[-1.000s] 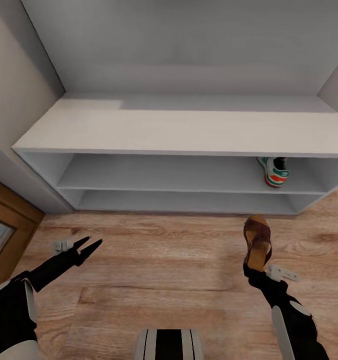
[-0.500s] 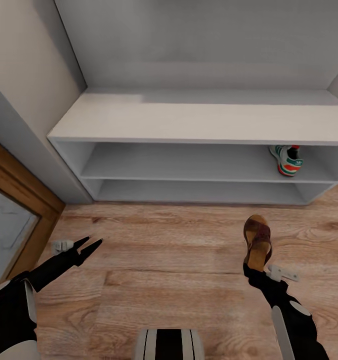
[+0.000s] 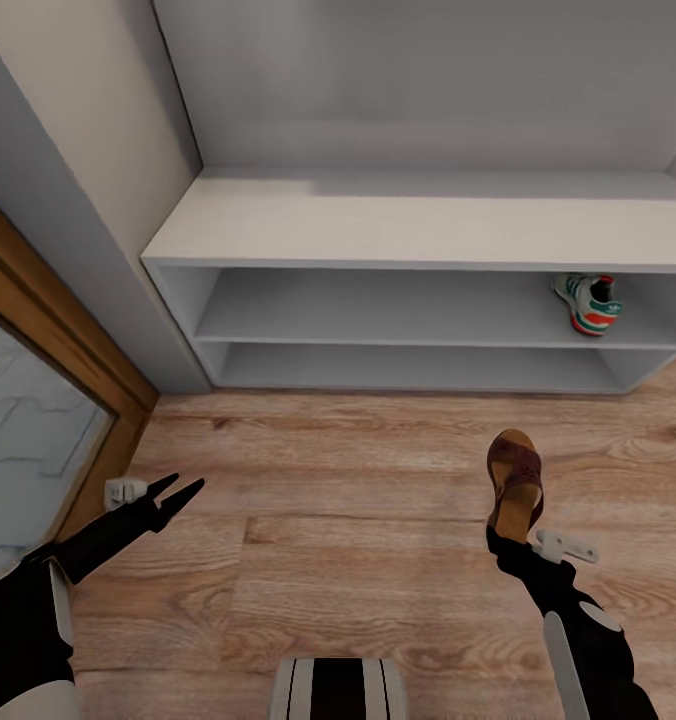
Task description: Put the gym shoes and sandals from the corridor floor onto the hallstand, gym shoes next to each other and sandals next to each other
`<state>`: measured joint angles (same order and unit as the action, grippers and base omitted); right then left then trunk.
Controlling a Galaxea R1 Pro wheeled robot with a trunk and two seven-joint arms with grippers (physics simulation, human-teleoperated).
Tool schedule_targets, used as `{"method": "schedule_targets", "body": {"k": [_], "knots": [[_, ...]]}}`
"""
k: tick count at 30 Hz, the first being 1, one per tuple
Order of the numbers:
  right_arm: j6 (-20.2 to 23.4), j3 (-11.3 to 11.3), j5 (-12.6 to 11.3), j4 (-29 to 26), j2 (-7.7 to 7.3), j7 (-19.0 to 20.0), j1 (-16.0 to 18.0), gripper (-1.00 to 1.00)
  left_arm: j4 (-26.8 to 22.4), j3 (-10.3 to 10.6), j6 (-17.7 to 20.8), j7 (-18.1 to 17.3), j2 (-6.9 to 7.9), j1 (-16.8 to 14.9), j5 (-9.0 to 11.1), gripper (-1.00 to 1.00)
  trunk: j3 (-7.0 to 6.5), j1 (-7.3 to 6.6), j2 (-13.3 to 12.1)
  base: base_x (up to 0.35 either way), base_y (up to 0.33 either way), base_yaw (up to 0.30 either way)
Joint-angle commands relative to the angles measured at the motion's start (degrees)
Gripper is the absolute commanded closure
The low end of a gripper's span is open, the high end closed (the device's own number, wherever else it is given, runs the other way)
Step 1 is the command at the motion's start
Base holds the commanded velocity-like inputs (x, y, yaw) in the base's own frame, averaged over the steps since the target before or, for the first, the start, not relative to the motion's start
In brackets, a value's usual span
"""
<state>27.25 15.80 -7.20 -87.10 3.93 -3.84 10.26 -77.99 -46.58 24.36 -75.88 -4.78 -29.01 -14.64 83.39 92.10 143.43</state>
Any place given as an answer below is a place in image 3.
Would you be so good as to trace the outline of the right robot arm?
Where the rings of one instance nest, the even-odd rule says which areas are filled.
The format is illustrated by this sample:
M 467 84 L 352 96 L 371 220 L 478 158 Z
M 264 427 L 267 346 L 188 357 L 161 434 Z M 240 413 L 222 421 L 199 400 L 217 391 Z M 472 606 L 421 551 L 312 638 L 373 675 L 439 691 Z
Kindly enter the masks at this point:
M 571 555 L 597 565 L 592 545 L 557 533 L 537 531 L 539 545 L 499 537 L 487 527 L 489 551 L 501 571 L 523 580 L 543 616 L 543 635 L 567 720 L 659 720 L 634 681 L 633 656 L 623 628 L 582 591 L 573 587 Z

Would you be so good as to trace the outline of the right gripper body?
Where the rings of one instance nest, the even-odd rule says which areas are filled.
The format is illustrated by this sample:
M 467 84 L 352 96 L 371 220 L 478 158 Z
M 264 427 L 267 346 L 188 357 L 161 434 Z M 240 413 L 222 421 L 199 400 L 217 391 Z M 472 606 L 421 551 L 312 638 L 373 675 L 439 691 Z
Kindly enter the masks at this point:
M 531 595 L 537 582 L 544 577 L 558 576 L 573 585 L 577 574 L 575 567 L 568 561 L 562 560 L 557 565 L 537 555 L 529 544 L 523 545 L 506 537 L 500 554 L 497 554 L 497 565 L 501 571 L 521 578 Z

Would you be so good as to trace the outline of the sandal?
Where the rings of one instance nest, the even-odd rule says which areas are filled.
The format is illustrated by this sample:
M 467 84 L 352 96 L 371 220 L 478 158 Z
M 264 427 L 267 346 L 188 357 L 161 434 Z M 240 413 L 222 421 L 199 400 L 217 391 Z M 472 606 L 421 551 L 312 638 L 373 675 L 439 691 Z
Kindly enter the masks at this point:
M 542 489 L 539 454 L 524 432 L 506 430 L 492 442 L 487 464 L 496 491 L 488 525 L 499 537 L 527 545 L 528 531 L 544 508 L 544 494 L 534 508 L 538 488 Z

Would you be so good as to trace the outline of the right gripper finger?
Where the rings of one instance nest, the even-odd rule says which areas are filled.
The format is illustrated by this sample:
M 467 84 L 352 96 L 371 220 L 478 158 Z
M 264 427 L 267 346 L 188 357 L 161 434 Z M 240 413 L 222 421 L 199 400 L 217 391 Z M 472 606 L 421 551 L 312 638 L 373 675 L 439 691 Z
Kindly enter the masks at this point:
M 500 554 L 500 548 L 502 548 L 502 544 L 504 544 L 504 537 L 499 537 L 493 527 L 487 527 L 487 541 L 489 551 L 495 555 Z

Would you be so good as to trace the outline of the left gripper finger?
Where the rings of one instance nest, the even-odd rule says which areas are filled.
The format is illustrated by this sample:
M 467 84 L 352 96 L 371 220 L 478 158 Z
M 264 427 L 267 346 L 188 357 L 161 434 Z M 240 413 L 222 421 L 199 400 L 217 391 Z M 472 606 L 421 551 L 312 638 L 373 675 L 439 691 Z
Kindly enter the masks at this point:
M 181 511 L 181 509 L 205 486 L 205 480 L 203 478 L 180 490 L 178 493 L 167 497 L 161 502 L 159 511 L 165 520 L 165 523 L 170 523 L 170 520 Z
M 143 497 L 155 499 L 157 495 L 163 493 L 163 491 L 165 491 L 165 489 L 167 489 L 169 485 L 172 485 L 178 478 L 179 473 L 173 473 L 172 475 L 169 475 L 168 477 L 165 477 L 164 479 L 161 479 L 156 483 L 151 483 L 151 485 L 147 485 L 147 494 L 143 495 Z

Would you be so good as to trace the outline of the gym shoe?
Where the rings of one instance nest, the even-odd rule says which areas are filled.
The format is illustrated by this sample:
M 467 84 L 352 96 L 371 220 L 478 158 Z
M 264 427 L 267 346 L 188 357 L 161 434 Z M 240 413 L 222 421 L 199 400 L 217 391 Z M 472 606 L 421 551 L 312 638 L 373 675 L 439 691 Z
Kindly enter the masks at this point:
M 571 306 L 571 322 L 576 331 L 602 337 L 621 312 L 622 303 L 614 300 L 615 280 L 579 272 L 558 272 L 553 279 L 555 293 Z

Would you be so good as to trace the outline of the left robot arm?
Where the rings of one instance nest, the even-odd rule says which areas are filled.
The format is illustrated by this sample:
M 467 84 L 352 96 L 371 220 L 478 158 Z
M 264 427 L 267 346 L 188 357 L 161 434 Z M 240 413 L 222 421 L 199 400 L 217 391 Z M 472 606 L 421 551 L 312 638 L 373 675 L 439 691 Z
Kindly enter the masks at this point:
M 84 720 L 67 661 L 73 632 L 66 578 L 77 586 L 148 529 L 162 531 L 205 486 L 201 478 L 157 509 L 153 499 L 178 478 L 106 480 L 106 514 L 0 569 L 0 720 Z

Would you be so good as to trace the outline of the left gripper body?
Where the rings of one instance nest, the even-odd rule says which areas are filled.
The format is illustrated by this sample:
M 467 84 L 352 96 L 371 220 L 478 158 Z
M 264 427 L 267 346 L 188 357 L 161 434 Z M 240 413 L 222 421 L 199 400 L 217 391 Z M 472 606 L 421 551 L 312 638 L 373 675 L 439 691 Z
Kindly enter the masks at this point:
M 159 533 L 167 526 L 153 499 L 139 497 L 85 527 L 106 560 L 111 559 L 150 529 Z

